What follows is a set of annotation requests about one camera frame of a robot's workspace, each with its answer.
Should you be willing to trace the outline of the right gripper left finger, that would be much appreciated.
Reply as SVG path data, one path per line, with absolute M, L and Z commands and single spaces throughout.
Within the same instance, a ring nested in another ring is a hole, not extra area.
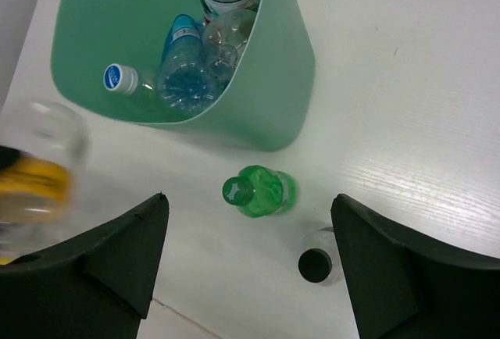
M 1 268 L 3 338 L 135 338 L 169 219 L 158 193 L 107 223 Z

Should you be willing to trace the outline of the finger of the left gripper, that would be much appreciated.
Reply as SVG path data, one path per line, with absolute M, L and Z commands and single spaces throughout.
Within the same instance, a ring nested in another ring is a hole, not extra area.
M 0 170 L 4 171 L 15 166 L 23 157 L 23 153 L 16 148 L 0 146 Z

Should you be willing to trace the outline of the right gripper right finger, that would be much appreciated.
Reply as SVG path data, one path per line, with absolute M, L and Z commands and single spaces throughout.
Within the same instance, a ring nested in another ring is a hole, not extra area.
M 361 338 L 497 338 L 499 260 L 444 243 L 357 202 L 331 219 Z

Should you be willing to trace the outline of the yellow cap orange label bottle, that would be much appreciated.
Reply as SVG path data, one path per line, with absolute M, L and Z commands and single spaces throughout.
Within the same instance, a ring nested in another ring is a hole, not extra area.
M 84 118 L 44 99 L 23 99 L 1 114 L 1 145 L 21 160 L 1 171 L 1 263 L 62 238 L 75 183 L 89 149 Z

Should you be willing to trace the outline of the black cap small bottle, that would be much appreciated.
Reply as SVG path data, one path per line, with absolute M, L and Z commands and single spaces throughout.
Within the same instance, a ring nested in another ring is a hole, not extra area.
M 324 227 L 304 237 L 298 258 L 300 275 L 312 284 L 330 286 L 344 273 L 333 227 Z

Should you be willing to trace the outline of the white cap blue label bottle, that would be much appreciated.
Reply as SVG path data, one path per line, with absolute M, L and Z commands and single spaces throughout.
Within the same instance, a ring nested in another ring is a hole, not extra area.
M 108 65 L 103 73 L 105 89 L 141 111 L 163 109 L 157 91 L 157 79 L 157 69 L 136 69 L 119 63 Z

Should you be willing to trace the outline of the green plastic bottle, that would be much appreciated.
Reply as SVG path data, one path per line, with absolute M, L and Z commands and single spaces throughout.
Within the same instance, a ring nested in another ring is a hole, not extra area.
M 298 184 L 287 173 L 252 165 L 223 183 L 222 196 L 244 216 L 259 218 L 290 211 L 298 198 Z

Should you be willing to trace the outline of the black label clear bottle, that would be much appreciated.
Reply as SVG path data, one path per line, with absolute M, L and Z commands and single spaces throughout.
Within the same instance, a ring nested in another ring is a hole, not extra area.
M 208 71 L 226 87 L 238 66 L 252 32 L 257 12 L 234 9 L 210 22 L 204 29 L 202 43 Z

